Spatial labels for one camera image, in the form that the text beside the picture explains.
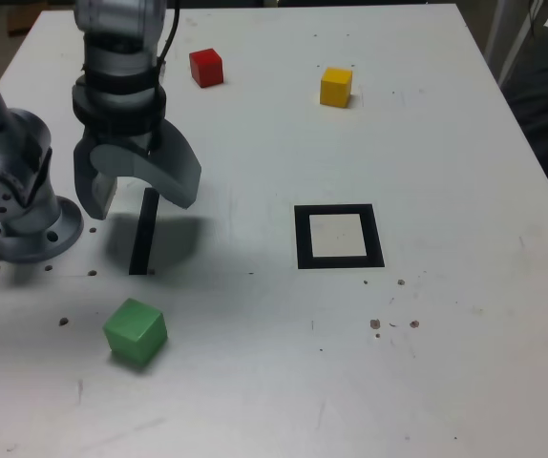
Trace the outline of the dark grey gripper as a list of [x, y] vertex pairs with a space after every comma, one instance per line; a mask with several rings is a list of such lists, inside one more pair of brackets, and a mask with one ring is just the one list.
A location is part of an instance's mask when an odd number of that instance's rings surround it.
[[187, 209], [197, 198], [201, 165], [183, 134], [162, 120], [153, 133], [110, 135], [85, 129], [74, 148], [74, 187], [92, 219], [107, 218], [116, 177], [148, 183], [174, 205]]

